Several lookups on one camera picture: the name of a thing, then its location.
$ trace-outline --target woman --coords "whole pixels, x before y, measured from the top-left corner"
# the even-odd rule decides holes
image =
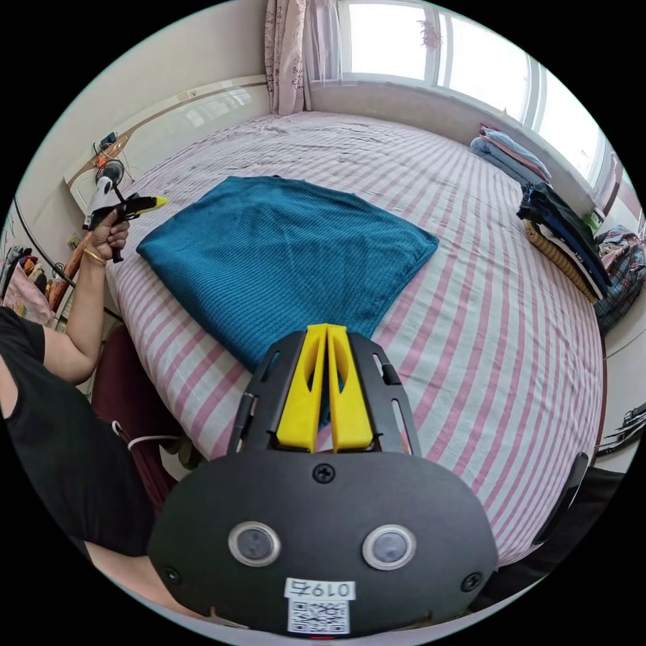
[[[154,511],[132,456],[76,387],[101,349],[106,265],[128,223],[113,211],[85,248],[65,333],[0,308],[0,408],[16,453],[55,521],[104,574],[190,616],[145,556]]]

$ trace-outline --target dark red chair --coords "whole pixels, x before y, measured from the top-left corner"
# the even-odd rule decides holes
[[[164,468],[159,445],[173,439],[142,439],[150,436],[179,438],[184,433],[170,414],[145,373],[125,325],[115,328],[104,344],[92,390],[92,408],[103,420],[116,426],[129,445],[155,512],[159,513],[176,484]]]

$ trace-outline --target windowsill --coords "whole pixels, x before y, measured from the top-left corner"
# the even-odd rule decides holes
[[[513,132],[517,132],[522,136],[526,137],[538,148],[545,150],[551,158],[559,165],[559,170],[567,173],[578,185],[585,191],[588,195],[591,196],[594,191],[593,186],[579,173],[579,171],[572,166],[572,164],[561,155],[551,144],[545,141],[540,135],[535,133],[533,130],[524,126],[522,123],[510,117],[508,114],[500,112],[495,108],[492,108],[488,104],[478,101],[477,99],[470,97],[466,94],[461,94],[460,92],[455,92],[446,87],[427,87],[423,84],[423,81],[418,81],[417,79],[407,79],[404,77],[395,77],[388,75],[378,75],[378,74],[344,74],[343,82],[336,81],[311,81],[310,87],[312,90],[324,89],[325,87],[351,87],[353,85],[377,85],[383,87],[395,87],[405,89],[409,92],[415,92],[417,94],[433,94],[434,96],[441,97],[445,100],[457,103],[459,105],[468,106],[483,114],[483,120],[489,118],[494,118],[502,124],[509,128],[512,132],[509,134],[512,135]]]

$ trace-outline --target qr code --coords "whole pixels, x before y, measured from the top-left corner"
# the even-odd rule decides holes
[[[289,600],[290,633],[311,635],[347,635],[350,632],[350,612],[347,601]]]

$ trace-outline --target black t-shirt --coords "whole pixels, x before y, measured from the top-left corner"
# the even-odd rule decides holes
[[[0,355],[18,389],[5,421],[22,466],[76,545],[141,556],[154,512],[132,456],[85,395],[43,366],[44,349],[40,325],[0,307]]]

